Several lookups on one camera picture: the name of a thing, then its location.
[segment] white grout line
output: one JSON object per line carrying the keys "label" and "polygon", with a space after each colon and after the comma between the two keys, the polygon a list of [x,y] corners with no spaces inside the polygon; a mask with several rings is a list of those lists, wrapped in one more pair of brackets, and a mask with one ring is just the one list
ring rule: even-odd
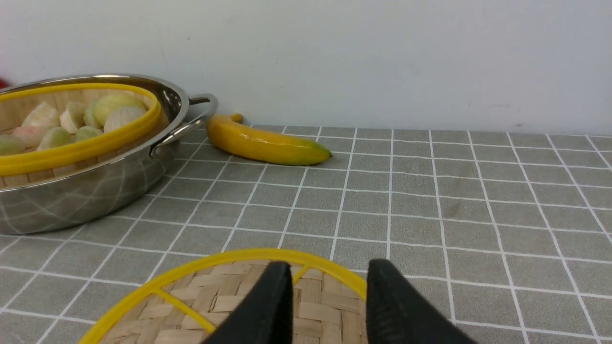
{"label": "white grout line", "polygon": [[[431,130],[428,132],[429,134],[429,143],[430,143],[430,151],[431,156],[434,156],[433,152],[433,138],[431,135]],[[436,159],[431,159],[431,170],[433,173],[433,185],[436,192],[436,207],[438,208],[438,220],[440,222],[440,237],[442,240],[442,253],[444,255],[444,269],[446,270],[446,282],[447,289],[449,292],[449,304],[450,304],[450,320],[455,324],[457,317],[455,316],[455,301],[453,297],[453,287],[450,284],[450,264],[449,264],[449,253],[446,247],[446,234],[444,232],[444,221],[442,219],[442,205],[440,203],[440,189],[438,187],[438,178],[436,177]]]}
{"label": "white grout line", "polygon": [[[470,143],[472,143],[472,134],[470,132],[468,132],[468,140]],[[482,192],[485,197],[485,202],[487,204],[487,210],[489,211],[489,216],[491,217],[491,221],[493,222],[493,228],[495,229],[495,235],[497,237],[499,251],[501,252],[501,259],[502,259],[502,262],[504,263],[504,269],[506,270],[506,276],[508,277],[508,285],[510,286],[510,293],[512,294],[512,300],[514,301],[514,306],[517,309],[518,323],[523,332],[523,340],[525,341],[525,344],[529,344],[529,337],[527,336],[527,331],[525,330],[525,320],[523,319],[523,312],[521,312],[521,305],[518,303],[517,291],[514,288],[514,281],[512,280],[512,274],[510,273],[510,268],[508,266],[508,260],[506,258],[506,253],[504,252],[504,246],[501,241],[501,234],[499,232],[498,225],[495,221],[495,216],[493,215],[493,209],[491,208],[491,203],[489,202],[487,188],[485,187],[485,182],[482,180],[482,173],[480,172],[480,164],[478,163],[478,159],[476,157],[476,151],[474,150],[474,146],[470,146],[470,148],[472,150],[472,154],[474,155],[474,161],[476,162],[476,171],[478,172],[478,177],[481,178],[480,186],[482,188]]]}
{"label": "white grout line", "polygon": [[[355,142],[357,142],[357,128],[353,132],[353,144],[351,145],[351,152],[348,156],[348,166],[347,168],[351,168],[351,163],[353,162],[353,152],[355,151]],[[350,173],[346,172],[344,188],[342,190],[342,196],[340,197],[340,208],[338,211],[338,218],[336,219],[336,228],[334,230],[334,240],[332,241],[332,250],[329,252],[329,260],[334,261],[334,254],[336,252],[336,243],[338,241],[338,232],[340,231],[340,218],[342,217],[342,208],[344,207],[344,200],[346,196],[346,186],[348,185],[348,177]]]}
{"label": "white grout line", "polygon": [[[535,202],[538,203],[538,198],[537,198],[536,192],[534,191],[531,183],[529,183],[529,178],[527,177],[527,173],[525,172],[525,169],[523,168],[523,165],[521,164],[521,160],[520,160],[520,158],[519,158],[519,156],[517,154],[517,150],[513,146],[512,137],[510,137],[510,134],[507,134],[507,135],[508,135],[508,139],[510,140],[510,145],[512,147],[512,150],[514,151],[514,154],[517,157],[518,165],[520,166],[521,170],[523,171],[523,174],[525,176],[525,180],[528,182],[527,185],[529,186],[531,194],[534,197]],[[550,137],[549,136],[547,136],[547,137],[548,137],[548,141],[550,141],[550,143],[552,143],[552,140],[550,140]],[[589,311],[586,308],[586,305],[584,304],[584,300],[580,296],[580,290],[578,289],[578,285],[576,284],[576,280],[574,279],[574,277],[572,275],[572,272],[570,271],[570,268],[567,265],[567,262],[566,262],[565,258],[563,257],[563,253],[561,252],[561,247],[559,246],[559,242],[557,241],[557,237],[554,234],[554,231],[550,230],[550,224],[548,223],[548,219],[547,219],[546,215],[544,214],[544,211],[542,210],[542,206],[540,204],[538,204],[537,207],[538,207],[538,210],[540,211],[540,216],[542,216],[542,219],[544,220],[544,224],[546,224],[546,227],[549,229],[550,236],[553,239],[554,247],[556,248],[557,254],[559,255],[559,257],[561,257],[561,263],[563,264],[563,268],[565,269],[565,273],[567,274],[568,278],[570,279],[570,282],[572,283],[572,288],[574,289],[574,292],[576,293],[576,295],[578,297],[578,302],[580,303],[580,307],[582,308],[582,310],[584,312],[584,315],[586,317],[586,320],[589,323],[589,327],[591,328],[591,332],[593,333],[593,336],[597,337],[597,330],[595,329],[595,325],[593,323],[593,320],[591,319]],[[595,340],[597,341],[598,344],[601,344],[601,341],[599,339],[595,338]]]}

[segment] bamboo steamer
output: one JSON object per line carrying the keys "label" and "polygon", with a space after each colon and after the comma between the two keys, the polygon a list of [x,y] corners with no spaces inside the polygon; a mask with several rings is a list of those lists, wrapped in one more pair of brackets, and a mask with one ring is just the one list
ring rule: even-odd
{"label": "bamboo steamer", "polygon": [[138,147],[169,122],[159,101],[146,89],[126,84],[83,83],[47,86],[0,95],[0,134],[11,134],[42,102],[65,110],[69,102],[89,104],[108,94],[126,93],[142,101],[147,112],[136,121],[89,140],[22,154],[0,156],[0,190],[26,186],[89,168]]}
{"label": "bamboo steamer", "polygon": [[80,344],[200,344],[271,261],[293,276],[294,344],[367,344],[365,280],[323,258],[281,249],[220,253],[175,268],[115,305]]}

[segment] banana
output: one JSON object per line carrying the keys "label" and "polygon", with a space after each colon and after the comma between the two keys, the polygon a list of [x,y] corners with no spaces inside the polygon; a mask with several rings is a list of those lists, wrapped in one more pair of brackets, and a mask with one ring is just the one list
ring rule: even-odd
{"label": "banana", "polygon": [[206,123],[208,139],[217,148],[248,159],[278,165],[306,166],[330,157],[319,143],[240,124],[241,114],[215,114]]}

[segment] countertop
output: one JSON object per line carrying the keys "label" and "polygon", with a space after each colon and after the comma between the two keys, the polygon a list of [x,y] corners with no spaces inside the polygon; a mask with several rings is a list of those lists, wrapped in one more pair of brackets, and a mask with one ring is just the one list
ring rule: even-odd
{"label": "countertop", "polygon": [[612,343],[612,138],[265,129],[317,139],[334,157],[267,165],[198,130],[132,205],[0,236],[2,343],[76,343],[156,275],[247,247],[321,255],[362,276],[389,258],[481,343]]}

